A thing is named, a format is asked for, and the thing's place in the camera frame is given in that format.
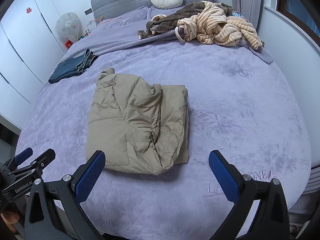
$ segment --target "white wardrobe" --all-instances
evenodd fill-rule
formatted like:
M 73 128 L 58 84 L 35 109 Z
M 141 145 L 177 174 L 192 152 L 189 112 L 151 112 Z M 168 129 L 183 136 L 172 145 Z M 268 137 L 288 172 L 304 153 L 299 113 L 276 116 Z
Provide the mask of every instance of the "white wardrobe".
M 0 116 L 15 131 L 65 54 L 55 36 L 36 0 L 15 0 L 0 22 Z

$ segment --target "brown window frame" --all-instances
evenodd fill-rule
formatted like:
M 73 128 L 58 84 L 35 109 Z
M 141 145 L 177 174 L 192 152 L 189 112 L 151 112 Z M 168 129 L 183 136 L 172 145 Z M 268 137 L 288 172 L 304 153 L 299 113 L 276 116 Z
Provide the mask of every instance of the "brown window frame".
M 278 0 L 277 11 L 292 20 L 296 25 L 298 25 L 302 30 L 304 30 L 310 38 L 320 47 L 320 38 L 299 18 L 295 17 L 293 14 L 286 10 L 287 0 Z

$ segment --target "puffer jacket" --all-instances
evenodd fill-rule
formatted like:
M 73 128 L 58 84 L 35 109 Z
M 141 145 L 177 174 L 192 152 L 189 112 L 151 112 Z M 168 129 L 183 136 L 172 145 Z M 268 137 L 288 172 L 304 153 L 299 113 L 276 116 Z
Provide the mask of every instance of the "puffer jacket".
M 159 175 L 186 163 L 188 91 L 183 85 L 149 85 L 139 76 L 101 72 L 89 112 L 87 159 L 96 150 L 106 168 Z

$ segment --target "silver screw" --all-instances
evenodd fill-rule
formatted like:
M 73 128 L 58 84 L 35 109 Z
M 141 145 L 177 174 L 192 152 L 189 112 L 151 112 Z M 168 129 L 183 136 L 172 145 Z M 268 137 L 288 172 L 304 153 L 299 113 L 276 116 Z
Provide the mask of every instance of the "silver screw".
M 272 181 L 273 181 L 273 184 L 275 184 L 275 185 L 279 185 L 280 184 L 279 179 L 273 179 Z
M 69 181 L 70 179 L 71 179 L 71 175 L 69 175 L 69 174 L 63 176 L 64 181 Z
M 244 180 L 246 180 L 246 181 L 249 181 L 249 180 L 251 180 L 251 179 L 252 179 L 252 178 L 251 178 L 251 176 L 250 176 L 250 175 L 248 175 L 248 174 L 244 174 L 242 177 L 243 177 L 243 178 L 244 178 Z
M 35 182 L 34 182 L 34 184 L 36 184 L 36 185 L 38 185 L 40 183 L 41 183 L 41 179 L 36 179 Z

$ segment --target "bed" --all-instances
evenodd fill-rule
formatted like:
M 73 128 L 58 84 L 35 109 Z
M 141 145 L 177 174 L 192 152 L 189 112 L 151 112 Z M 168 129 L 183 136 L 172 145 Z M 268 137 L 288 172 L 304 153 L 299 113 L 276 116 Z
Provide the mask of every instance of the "bed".
M 159 13 L 148 0 L 92 0 L 92 9 L 96 18 L 122 17 L 98 25 L 72 45 L 62 61 L 85 47 L 100 56 L 81 76 L 45 85 L 18 141 L 17 153 L 31 147 L 36 157 L 55 150 L 44 181 L 59 180 L 85 163 L 97 77 L 113 67 L 149 84 L 185 85 L 190 157 L 160 176 L 104 170 L 81 204 L 100 232 L 131 240 L 209 239 L 233 205 L 210 170 L 208 156 L 214 149 L 242 174 L 262 181 L 278 178 L 288 208 L 297 201 L 310 176 L 310 142 L 296 99 L 275 62 L 267 64 L 244 47 L 180 43 L 168 34 L 135 44 L 136 31 Z M 240 235 L 248 230 L 256 207 Z

